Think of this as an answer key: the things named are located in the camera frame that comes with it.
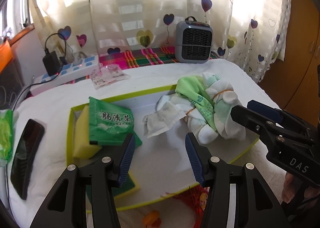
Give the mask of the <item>person's right hand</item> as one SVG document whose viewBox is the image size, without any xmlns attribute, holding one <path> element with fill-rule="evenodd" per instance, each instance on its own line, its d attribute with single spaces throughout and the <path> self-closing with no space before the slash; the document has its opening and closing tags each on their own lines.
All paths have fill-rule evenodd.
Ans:
<svg viewBox="0 0 320 228">
<path fill-rule="evenodd" d="M 285 203 L 289 203 L 295 197 L 295 188 L 293 185 L 294 176 L 290 173 L 285 174 L 285 180 L 283 183 L 283 190 L 281 192 L 281 198 Z"/>
</svg>

